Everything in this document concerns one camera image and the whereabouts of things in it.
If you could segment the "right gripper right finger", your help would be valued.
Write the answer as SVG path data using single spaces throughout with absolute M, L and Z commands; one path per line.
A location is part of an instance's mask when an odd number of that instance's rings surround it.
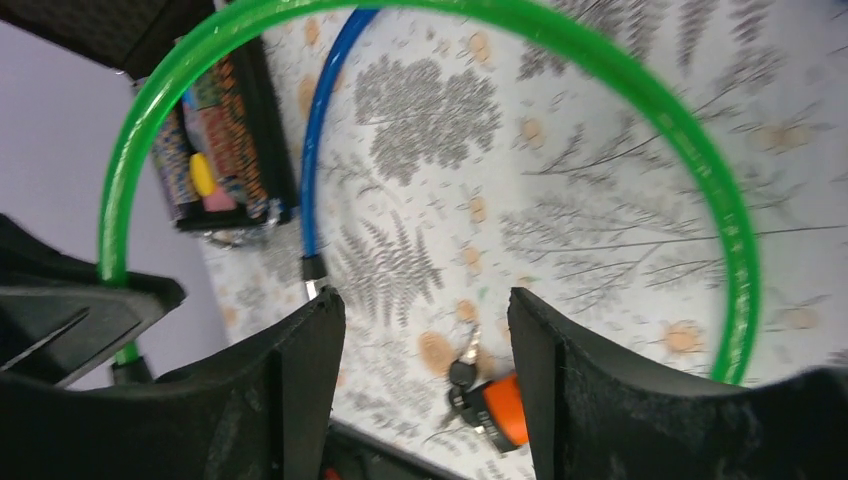
M 843 479 L 847 372 L 755 388 L 643 357 L 530 291 L 508 308 L 540 479 Z

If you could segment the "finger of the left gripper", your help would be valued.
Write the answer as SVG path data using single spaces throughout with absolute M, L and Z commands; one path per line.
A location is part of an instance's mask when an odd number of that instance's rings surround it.
M 1 370 L 60 387 L 74 383 L 176 309 L 175 280 L 132 273 L 107 286 L 97 267 L 1 218 Z

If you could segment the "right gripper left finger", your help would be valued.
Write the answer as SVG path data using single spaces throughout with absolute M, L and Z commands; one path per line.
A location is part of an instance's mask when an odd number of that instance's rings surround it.
M 1 378 L 5 479 L 316 479 L 346 331 L 327 288 L 152 384 Z

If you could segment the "orange black padlock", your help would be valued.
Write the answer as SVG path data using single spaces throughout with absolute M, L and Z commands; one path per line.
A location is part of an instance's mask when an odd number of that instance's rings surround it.
M 516 373 L 474 387 L 461 399 L 460 417 L 499 453 L 529 444 Z

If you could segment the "green cable lock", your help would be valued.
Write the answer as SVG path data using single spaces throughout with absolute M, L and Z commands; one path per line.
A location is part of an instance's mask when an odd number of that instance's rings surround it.
M 128 234 L 141 168 L 183 92 L 223 56 L 269 28 L 335 8 L 333 1 L 238 1 L 203 20 L 158 64 L 125 117 L 105 175 L 98 223 L 99 282 L 127 282 Z M 708 204 L 724 250 L 726 320 L 711 376 L 740 384 L 760 316 L 759 245 L 731 169 L 695 116 L 613 42 L 544 4 L 427 1 L 424 8 L 491 24 L 570 59 L 639 110 L 677 152 Z

